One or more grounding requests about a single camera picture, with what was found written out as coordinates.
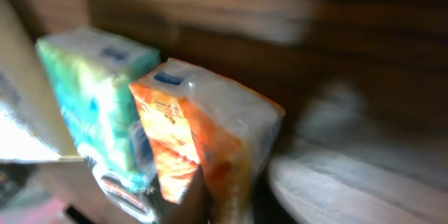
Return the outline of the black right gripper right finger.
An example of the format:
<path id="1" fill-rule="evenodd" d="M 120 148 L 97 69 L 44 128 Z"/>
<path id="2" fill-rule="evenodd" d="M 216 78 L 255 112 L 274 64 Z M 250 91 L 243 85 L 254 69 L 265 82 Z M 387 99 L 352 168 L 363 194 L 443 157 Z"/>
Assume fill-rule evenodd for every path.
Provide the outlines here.
<path id="1" fill-rule="evenodd" d="M 298 224 L 272 192 L 265 177 L 260 177 L 252 196 L 255 224 Z"/>

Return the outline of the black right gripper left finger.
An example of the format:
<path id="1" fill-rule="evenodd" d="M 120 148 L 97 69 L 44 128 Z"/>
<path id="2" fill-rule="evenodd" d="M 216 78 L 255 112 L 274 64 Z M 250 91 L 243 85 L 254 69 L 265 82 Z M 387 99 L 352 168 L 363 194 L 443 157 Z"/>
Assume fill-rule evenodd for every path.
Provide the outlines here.
<path id="1" fill-rule="evenodd" d="M 209 194 L 201 167 L 190 182 L 183 201 L 165 214 L 162 224 L 205 224 L 209 218 Z"/>

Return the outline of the dark green round-label box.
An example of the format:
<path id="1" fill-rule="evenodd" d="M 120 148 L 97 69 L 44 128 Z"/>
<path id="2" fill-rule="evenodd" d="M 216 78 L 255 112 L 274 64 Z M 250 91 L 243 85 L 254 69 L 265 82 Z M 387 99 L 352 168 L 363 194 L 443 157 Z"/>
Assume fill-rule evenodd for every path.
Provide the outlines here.
<path id="1" fill-rule="evenodd" d="M 158 223 L 160 214 L 150 202 L 153 187 L 145 175 L 131 173 L 125 178 L 100 163 L 92 174 L 105 196 L 124 212 L 140 223 Z"/>

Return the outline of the orange tissue pack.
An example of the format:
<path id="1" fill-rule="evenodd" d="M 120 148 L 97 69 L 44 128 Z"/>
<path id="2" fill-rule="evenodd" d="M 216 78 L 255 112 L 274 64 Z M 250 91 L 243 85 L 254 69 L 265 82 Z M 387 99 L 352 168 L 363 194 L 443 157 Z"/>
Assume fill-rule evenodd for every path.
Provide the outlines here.
<path id="1" fill-rule="evenodd" d="M 131 83 L 162 196 L 178 204 L 197 168 L 213 223 L 250 223 L 251 193 L 279 134 L 284 109 L 203 67 L 168 59 Z"/>

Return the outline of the teal tissue pack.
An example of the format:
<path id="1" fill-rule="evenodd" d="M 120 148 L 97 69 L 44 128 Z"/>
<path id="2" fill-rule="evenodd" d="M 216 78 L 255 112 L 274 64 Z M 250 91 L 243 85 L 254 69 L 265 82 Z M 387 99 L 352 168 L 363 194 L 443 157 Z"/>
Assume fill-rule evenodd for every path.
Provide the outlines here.
<path id="1" fill-rule="evenodd" d="M 152 153 L 130 84 L 160 64 L 160 51 L 94 27 L 42 36 L 36 51 L 79 154 L 144 190 Z"/>

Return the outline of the white teal package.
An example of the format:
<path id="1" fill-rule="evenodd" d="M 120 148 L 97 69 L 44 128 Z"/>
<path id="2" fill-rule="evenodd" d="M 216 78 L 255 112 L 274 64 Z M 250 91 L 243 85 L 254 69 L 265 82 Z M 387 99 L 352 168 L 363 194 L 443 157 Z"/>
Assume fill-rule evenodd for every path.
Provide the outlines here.
<path id="1" fill-rule="evenodd" d="M 1 0 L 1 162 L 77 162 L 34 43 L 8 0 Z"/>

